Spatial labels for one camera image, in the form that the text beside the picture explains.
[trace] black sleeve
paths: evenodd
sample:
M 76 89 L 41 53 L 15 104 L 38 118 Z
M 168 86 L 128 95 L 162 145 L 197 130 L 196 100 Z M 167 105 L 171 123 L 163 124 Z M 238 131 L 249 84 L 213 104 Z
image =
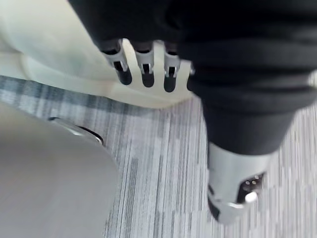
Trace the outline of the black sleeve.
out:
M 316 90 L 317 1 L 224 0 L 183 4 L 178 53 L 203 103 L 209 141 L 239 154 L 275 151 Z

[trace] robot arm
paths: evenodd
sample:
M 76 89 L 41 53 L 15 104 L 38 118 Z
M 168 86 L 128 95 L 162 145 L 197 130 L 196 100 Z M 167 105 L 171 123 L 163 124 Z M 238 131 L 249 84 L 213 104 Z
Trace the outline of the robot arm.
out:
M 317 3 L 283 2 L 214 1 L 206 9 L 189 0 L 174 18 L 183 33 L 179 55 L 195 68 L 188 87 L 202 99 L 208 204 L 220 223 L 256 200 L 294 114 L 316 98 L 308 77 L 317 68 L 317 25 L 309 21 Z

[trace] striped carpet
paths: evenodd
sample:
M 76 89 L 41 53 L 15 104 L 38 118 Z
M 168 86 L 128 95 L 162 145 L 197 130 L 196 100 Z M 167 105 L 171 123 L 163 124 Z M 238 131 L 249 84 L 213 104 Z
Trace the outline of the striped carpet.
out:
M 297 115 L 260 201 L 224 227 L 207 209 L 198 99 L 150 110 L 0 77 L 0 100 L 40 118 L 67 119 L 105 139 L 120 172 L 106 238 L 317 238 L 317 107 Z

